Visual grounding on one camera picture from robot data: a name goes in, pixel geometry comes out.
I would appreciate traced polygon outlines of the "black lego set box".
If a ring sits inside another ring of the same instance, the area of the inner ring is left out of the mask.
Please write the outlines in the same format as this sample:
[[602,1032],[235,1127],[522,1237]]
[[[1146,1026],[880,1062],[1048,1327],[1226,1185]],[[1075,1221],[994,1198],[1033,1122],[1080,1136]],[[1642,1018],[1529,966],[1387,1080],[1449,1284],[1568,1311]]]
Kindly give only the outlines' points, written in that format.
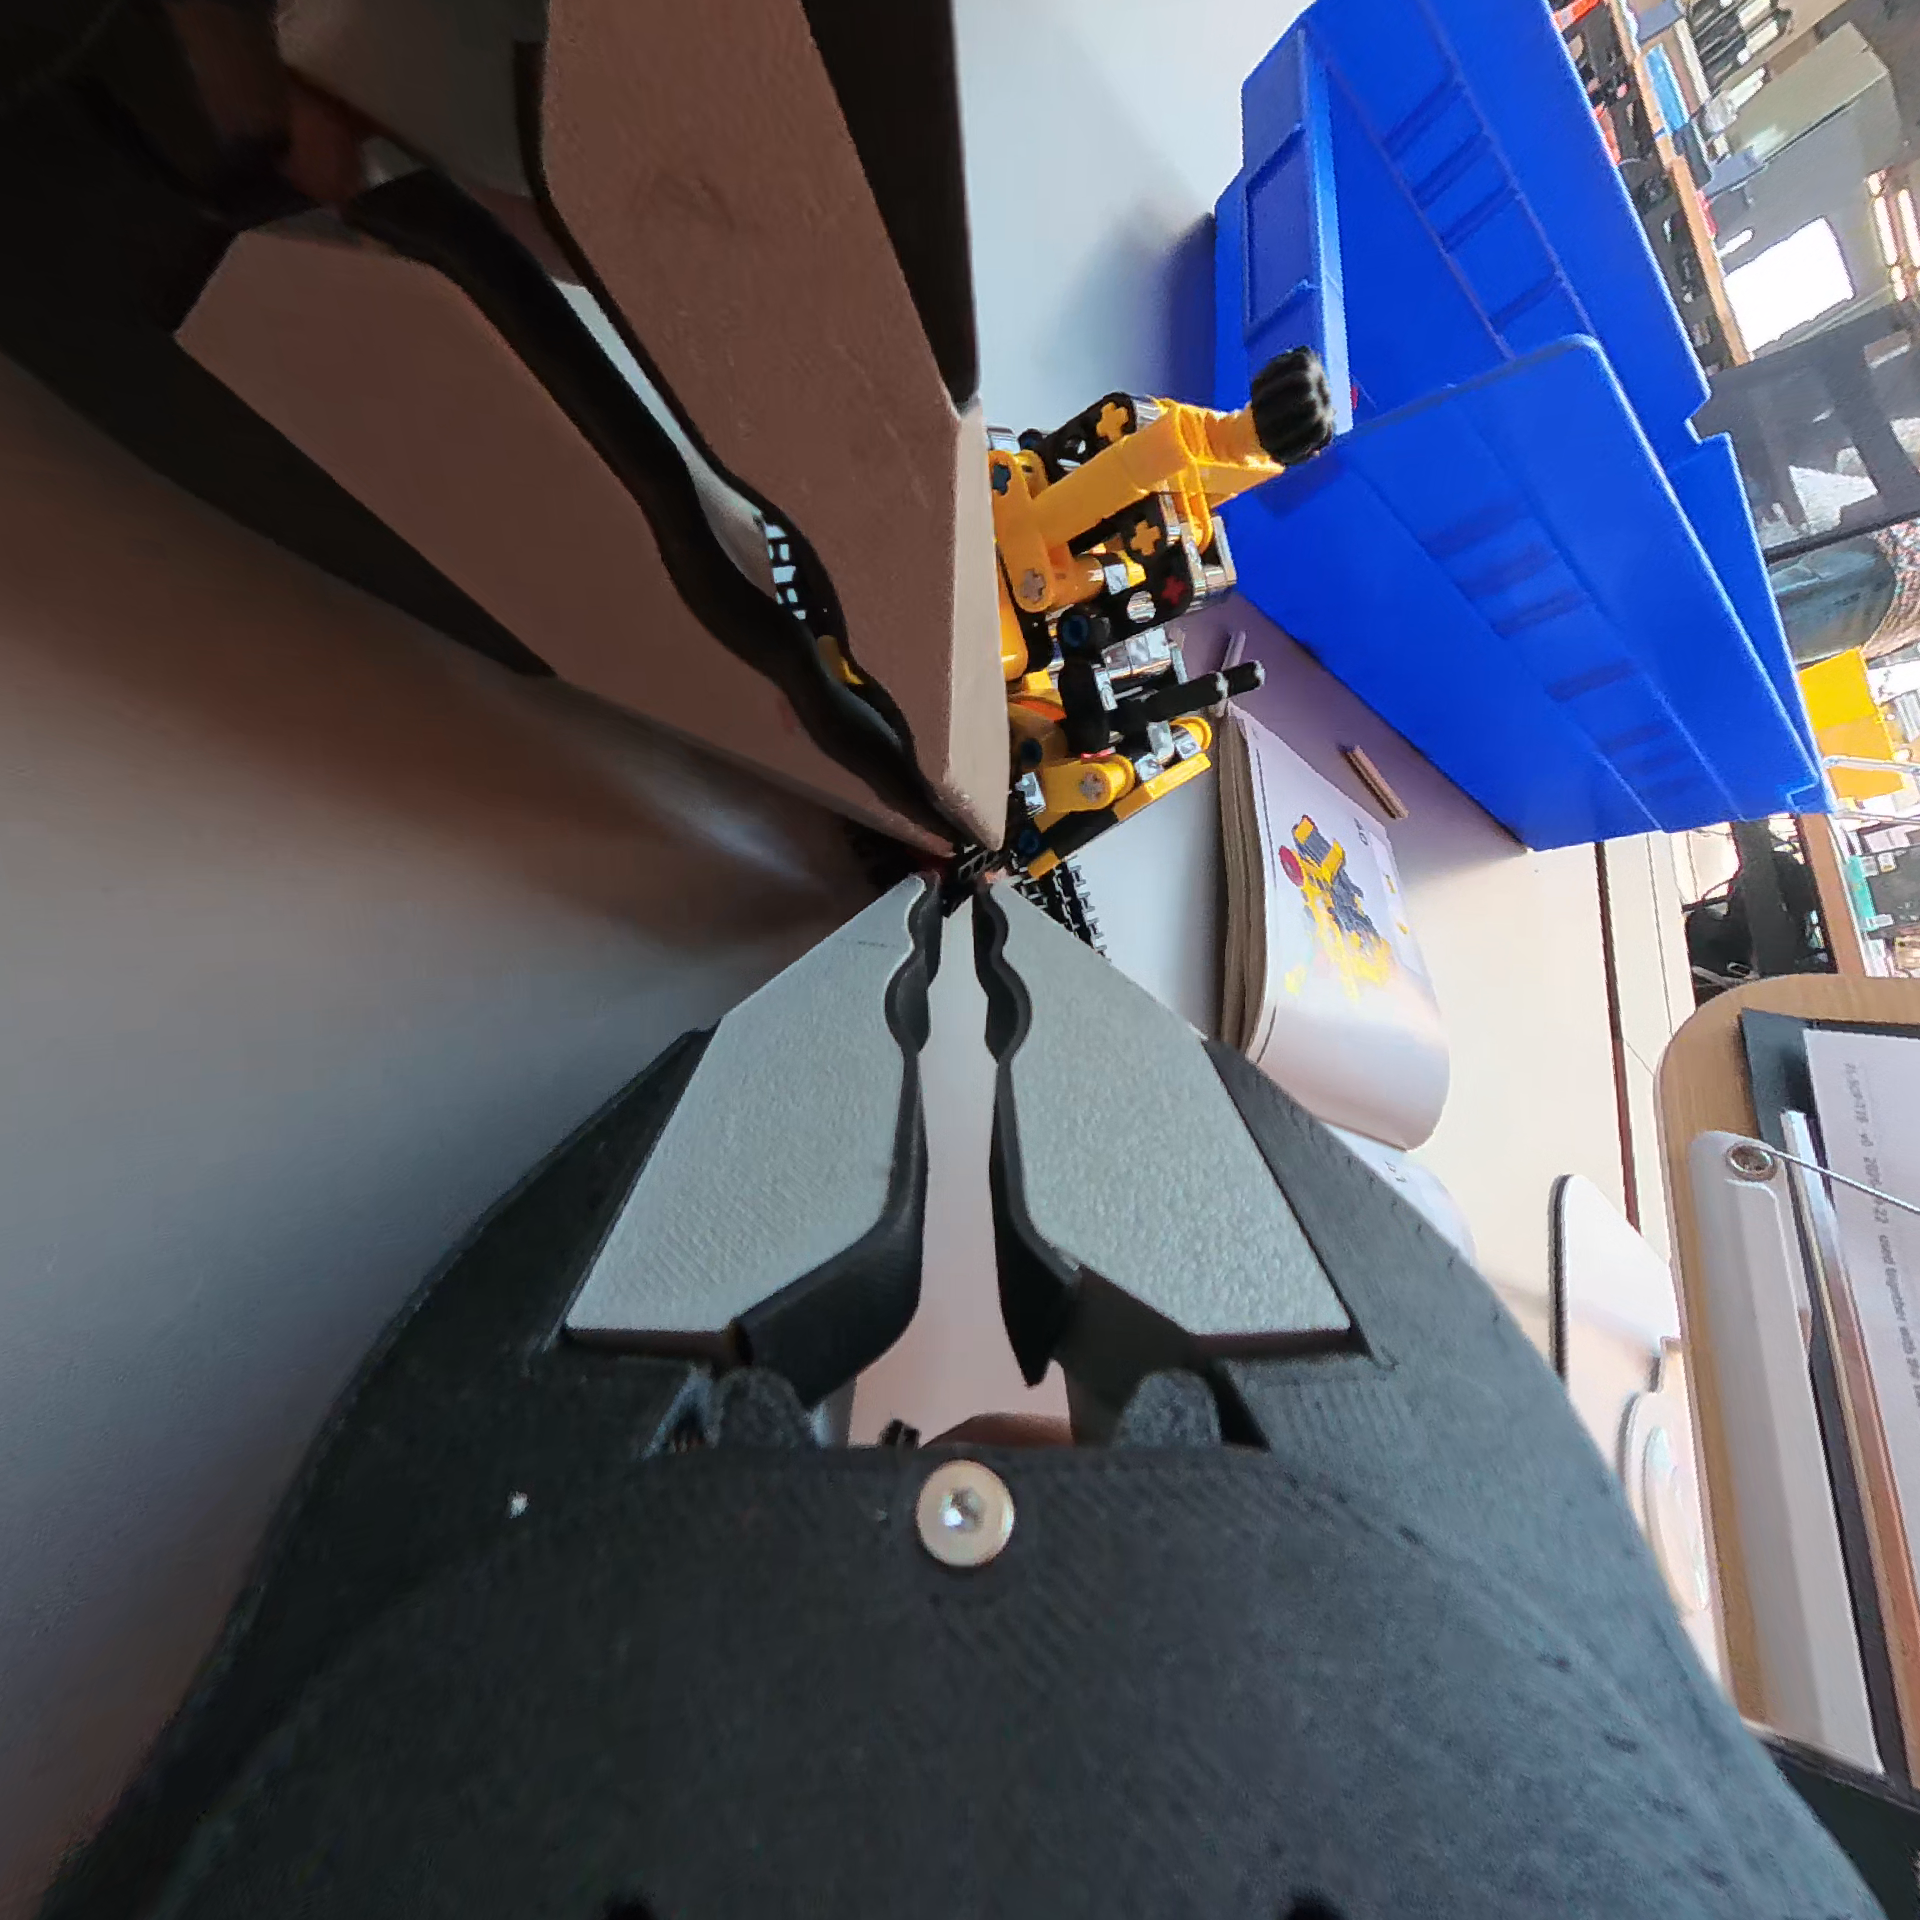
[[1889,1920],[1920,1917],[1920,1798],[1913,1786],[1871,1774],[1801,1739],[1748,1724],[1781,1778],[1858,1866]]

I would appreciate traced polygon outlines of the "printed instruction sheet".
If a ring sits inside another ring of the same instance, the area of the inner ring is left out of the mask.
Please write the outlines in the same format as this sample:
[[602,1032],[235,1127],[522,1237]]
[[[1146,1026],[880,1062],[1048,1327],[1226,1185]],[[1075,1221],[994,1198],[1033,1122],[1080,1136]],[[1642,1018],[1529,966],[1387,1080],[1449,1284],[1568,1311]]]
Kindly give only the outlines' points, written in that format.
[[1920,1041],[1805,1029],[1821,1169],[1836,1176],[1842,1263],[1875,1379],[1908,1542],[1920,1528]]

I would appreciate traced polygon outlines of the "yellow black lego bulldozer model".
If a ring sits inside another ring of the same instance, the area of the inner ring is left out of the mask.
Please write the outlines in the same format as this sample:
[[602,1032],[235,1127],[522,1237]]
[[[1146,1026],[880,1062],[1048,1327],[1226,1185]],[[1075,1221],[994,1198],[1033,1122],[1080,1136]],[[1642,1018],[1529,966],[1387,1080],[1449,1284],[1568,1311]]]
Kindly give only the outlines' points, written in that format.
[[1056,432],[990,435],[1006,726],[1004,845],[957,845],[943,900],[1006,879],[1099,944],[1080,852],[1215,767],[1215,718],[1258,666],[1194,678],[1176,621],[1234,588],[1226,504],[1334,444],[1329,371],[1288,346],[1251,401],[1108,394]]

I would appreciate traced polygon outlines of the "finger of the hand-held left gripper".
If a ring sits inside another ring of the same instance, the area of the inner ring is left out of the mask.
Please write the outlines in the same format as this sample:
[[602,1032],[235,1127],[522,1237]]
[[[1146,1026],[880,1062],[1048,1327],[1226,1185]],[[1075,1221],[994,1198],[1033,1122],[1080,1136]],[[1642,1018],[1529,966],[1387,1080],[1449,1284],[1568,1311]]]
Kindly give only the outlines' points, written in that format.
[[951,852],[904,746],[732,562],[644,398],[439,173],[244,232],[174,345],[563,686]]
[[998,845],[953,4],[279,4],[448,276],[644,517],[685,666],[621,698],[923,845]]

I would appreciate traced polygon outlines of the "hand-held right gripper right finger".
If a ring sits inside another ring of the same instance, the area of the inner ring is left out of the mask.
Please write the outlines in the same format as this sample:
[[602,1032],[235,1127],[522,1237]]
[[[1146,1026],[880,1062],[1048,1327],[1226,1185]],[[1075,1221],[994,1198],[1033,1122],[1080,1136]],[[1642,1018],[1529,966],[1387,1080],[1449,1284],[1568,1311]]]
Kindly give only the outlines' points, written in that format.
[[1024,1379],[1354,1351],[1354,1318],[1208,1041],[1006,888],[974,896],[988,1198]]

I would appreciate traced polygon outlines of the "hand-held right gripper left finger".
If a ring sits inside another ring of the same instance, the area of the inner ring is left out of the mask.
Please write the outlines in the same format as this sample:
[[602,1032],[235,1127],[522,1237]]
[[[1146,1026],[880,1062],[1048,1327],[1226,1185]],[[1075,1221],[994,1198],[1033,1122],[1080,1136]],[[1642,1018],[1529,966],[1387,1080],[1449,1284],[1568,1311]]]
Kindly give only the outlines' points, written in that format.
[[922,1305],[935,879],[898,879],[693,1051],[563,1311],[596,1351],[828,1406]]

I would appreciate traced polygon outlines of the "blue plastic storage bin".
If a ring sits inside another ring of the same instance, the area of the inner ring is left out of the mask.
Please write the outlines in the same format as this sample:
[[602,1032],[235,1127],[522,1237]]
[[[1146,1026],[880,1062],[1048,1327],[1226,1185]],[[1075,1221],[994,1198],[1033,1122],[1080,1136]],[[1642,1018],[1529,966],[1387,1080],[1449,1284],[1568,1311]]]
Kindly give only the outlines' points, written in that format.
[[1238,91],[1215,401],[1334,444],[1231,504],[1238,588],[1529,848],[1827,812],[1711,383],[1549,4],[1327,0]]

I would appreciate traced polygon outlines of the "yellow box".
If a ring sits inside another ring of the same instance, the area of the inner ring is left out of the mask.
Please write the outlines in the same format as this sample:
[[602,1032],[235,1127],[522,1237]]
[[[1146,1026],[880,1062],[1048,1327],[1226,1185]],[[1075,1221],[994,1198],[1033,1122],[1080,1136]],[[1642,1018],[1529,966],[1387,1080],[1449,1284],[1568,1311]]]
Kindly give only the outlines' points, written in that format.
[[1861,778],[1889,770],[1888,778],[1899,778],[1908,763],[1875,698],[1861,649],[1842,649],[1824,660],[1805,660],[1795,671],[1795,678],[1824,770]]

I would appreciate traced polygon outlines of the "white sheet holder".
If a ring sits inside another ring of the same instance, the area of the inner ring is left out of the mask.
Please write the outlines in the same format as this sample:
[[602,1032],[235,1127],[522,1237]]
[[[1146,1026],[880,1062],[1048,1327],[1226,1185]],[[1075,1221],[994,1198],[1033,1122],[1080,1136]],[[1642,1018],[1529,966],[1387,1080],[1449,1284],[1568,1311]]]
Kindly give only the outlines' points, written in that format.
[[1690,1142],[1690,1186],[1756,1720],[1882,1774],[1811,1379],[1811,1295],[1786,1165],[1762,1142],[1707,1129]]

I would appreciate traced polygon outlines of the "lego instruction booklet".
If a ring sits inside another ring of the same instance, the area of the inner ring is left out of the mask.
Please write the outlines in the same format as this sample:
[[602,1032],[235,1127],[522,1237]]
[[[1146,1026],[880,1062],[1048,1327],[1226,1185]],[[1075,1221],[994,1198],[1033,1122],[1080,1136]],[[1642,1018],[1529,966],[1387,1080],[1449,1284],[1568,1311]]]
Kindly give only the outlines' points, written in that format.
[[1238,705],[1215,767],[1222,1036],[1476,1261],[1469,1219],[1413,1158],[1451,1044],[1386,823]]

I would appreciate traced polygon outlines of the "white stand base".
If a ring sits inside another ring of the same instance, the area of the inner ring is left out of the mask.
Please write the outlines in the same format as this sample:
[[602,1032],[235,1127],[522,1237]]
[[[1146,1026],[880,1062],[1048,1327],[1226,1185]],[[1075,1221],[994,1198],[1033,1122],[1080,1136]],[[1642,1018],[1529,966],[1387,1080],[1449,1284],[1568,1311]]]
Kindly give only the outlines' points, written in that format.
[[1711,1659],[1716,1551],[1695,1451],[1690,1362],[1664,1253],[1581,1176],[1549,1199],[1550,1366]]

